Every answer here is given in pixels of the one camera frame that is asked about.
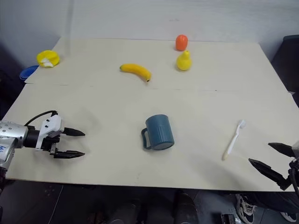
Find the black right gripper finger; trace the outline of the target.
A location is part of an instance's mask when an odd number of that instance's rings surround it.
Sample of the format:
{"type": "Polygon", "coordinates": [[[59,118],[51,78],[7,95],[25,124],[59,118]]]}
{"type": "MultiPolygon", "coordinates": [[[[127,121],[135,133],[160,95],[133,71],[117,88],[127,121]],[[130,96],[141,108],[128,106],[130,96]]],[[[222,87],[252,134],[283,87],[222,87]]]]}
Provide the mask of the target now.
{"type": "Polygon", "coordinates": [[[288,157],[295,157],[295,153],[292,149],[291,146],[283,144],[283,143],[268,143],[268,145],[270,147],[272,147],[273,149],[275,149],[276,151],[278,151],[281,154],[284,154],[288,157]]]}
{"type": "Polygon", "coordinates": [[[286,190],[291,185],[290,177],[285,179],[280,173],[272,170],[270,166],[261,161],[250,158],[248,160],[259,173],[274,181],[282,190],[286,190]]]}

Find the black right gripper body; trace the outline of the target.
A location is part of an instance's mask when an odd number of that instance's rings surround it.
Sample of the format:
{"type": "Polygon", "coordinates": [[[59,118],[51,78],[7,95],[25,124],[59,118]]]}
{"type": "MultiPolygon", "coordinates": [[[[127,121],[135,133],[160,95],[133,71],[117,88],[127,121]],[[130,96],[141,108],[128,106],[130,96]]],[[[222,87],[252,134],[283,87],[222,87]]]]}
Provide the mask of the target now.
{"type": "Polygon", "coordinates": [[[295,158],[289,163],[287,187],[294,185],[299,186],[299,159],[295,158]]]}

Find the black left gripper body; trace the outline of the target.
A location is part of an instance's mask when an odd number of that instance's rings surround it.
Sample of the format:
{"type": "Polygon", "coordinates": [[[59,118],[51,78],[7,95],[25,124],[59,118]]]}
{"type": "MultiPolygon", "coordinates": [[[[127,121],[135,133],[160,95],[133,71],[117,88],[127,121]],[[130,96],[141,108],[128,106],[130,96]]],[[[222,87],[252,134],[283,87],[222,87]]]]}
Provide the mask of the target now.
{"type": "Polygon", "coordinates": [[[50,155],[58,155],[59,151],[56,144],[60,141],[60,131],[50,133],[46,136],[41,145],[43,151],[47,151],[50,155]]]}

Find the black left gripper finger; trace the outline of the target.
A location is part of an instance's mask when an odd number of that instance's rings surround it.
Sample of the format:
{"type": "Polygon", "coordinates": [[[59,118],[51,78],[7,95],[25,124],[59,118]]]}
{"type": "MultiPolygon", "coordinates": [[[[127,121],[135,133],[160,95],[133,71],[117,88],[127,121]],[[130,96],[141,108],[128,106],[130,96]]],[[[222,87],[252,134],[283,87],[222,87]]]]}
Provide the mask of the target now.
{"type": "Polygon", "coordinates": [[[82,131],[67,127],[64,128],[63,134],[74,137],[85,136],[85,133],[83,133],[82,131]]]}
{"type": "Polygon", "coordinates": [[[79,151],[72,151],[72,150],[67,150],[64,152],[57,151],[54,153],[54,158],[56,159],[72,159],[72,158],[77,158],[80,156],[84,156],[85,153],[79,152],[79,151]]]}

